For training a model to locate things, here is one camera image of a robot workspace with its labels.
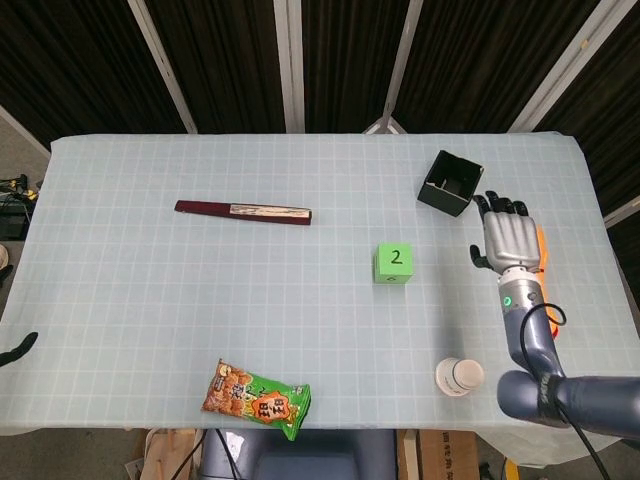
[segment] black curtain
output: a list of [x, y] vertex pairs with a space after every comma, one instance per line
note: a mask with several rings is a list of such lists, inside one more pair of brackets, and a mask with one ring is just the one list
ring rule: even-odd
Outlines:
[[361, 133], [381, 115], [408, 0], [303, 0], [305, 126]]
[[607, 230], [618, 263], [640, 306], [640, 213], [635, 213]]
[[2, 0], [0, 98], [41, 143], [184, 126], [126, 0]]
[[272, 1], [147, 5], [200, 133], [285, 131]]
[[597, 3], [425, 1], [394, 118], [410, 133], [506, 132]]
[[640, 195], [640, 3], [631, 9], [537, 130], [573, 135], [603, 215]]

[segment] white bottle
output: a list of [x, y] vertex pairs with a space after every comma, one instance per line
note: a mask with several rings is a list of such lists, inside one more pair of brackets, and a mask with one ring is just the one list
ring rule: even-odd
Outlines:
[[450, 397], [461, 397], [484, 383], [484, 370], [475, 360], [445, 358], [436, 367], [436, 383]]

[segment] snack bag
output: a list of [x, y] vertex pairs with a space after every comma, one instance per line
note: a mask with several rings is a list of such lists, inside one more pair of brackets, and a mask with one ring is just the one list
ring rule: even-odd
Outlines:
[[295, 440], [310, 403], [309, 385], [285, 385], [220, 359], [202, 409], [278, 427], [289, 440]]

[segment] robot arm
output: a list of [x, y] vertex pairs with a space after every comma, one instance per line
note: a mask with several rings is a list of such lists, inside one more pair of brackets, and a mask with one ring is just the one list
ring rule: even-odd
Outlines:
[[481, 195], [474, 200], [484, 224], [487, 253], [481, 256], [472, 245], [471, 260], [500, 276], [498, 293], [509, 354], [525, 370], [509, 371], [500, 379], [500, 408], [520, 420], [567, 427], [570, 418], [591, 432], [640, 439], [640, 378], [566, 378], [535, 275], [540, 264], [535, 222], [522, 202], [499, 198], [491, 191], [486, 194], [488, 202]]

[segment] grid pattern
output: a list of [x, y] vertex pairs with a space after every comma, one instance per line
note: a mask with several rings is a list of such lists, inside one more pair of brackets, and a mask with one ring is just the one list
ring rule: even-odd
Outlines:
[[[577, 437], [498, 408], [516, 366], [496, 277], [468, 258], [478, 214], [416, 201], [440, 149], [483, 165], [478, 191], [525, 201], [543, 225], [567, 374], [637, 375], [640, 341], [571, 137], [92, 135], [53, 144], [0, 348], [40, 337], [0, 370], [0, 425], [246, 426], [200, 411], [222, 357], [309, 383], [306, 427], [507, 432], [522, 439], [502, 448], [511, 458], [568, 459], [554, 442], [577, 449]], [[307, 207], [313, 222], [181, 214], [178, 199]], [[373, 284], [382, 242], [412, 245], [406, 286]], [[479, 361], [485, 385], [443, 396], [434, 369], [448, 356]], [[531, 452], [536, 440], [547, 448]]]

